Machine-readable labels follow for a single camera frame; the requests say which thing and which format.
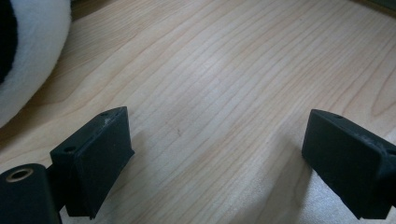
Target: white plush toy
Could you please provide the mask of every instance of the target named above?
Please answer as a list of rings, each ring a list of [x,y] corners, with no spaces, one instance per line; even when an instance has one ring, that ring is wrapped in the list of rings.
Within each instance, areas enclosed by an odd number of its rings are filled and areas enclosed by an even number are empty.
[[[50,75],[70,21],[70,0],[0,0],[0,127]]]

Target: white fur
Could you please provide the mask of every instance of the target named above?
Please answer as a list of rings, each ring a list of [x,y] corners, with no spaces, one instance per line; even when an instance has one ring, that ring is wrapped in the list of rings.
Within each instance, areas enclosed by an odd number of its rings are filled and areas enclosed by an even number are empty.
[[[11,0],[18,21],[14,63],[0,85],[0,127],[29,101],[55,66],[70,26],[70,0]]]

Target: hole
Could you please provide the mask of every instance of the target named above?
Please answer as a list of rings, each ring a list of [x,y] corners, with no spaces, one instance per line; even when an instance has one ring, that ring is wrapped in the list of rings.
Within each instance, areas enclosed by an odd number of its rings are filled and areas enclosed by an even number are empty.
[[[33,173],[32,168],[22,168],[20,170],[12,172],[9,176],[7,176],[6,181],[8,183],[18,182],[28,177]]]
[[[65,153],[72,154],[76,150],[76,147],[67,147],[64,149]]]

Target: wooden table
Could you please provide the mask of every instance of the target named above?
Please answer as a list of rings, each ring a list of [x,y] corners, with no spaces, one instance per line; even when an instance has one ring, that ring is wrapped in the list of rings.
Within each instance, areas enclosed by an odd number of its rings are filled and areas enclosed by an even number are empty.
[[[396,143],[396,17],[347,0],[79,0],[53,74],[0,131],[0,172],[49,166],[96,114],[129,109],[136,152],[97,218],[358,221],[301,157],[312,108]]]

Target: light wooden surface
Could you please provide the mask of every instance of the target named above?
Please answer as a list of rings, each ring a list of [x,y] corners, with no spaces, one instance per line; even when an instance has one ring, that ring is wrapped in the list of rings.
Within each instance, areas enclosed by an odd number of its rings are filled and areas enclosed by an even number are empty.
[[[0,172],[50,165],[127,105],[136,152],[97,218],[358,221],[301,157],[311,108],[396,143],[396,17],[347,0],[80,0],[53,74],[0,130]]]

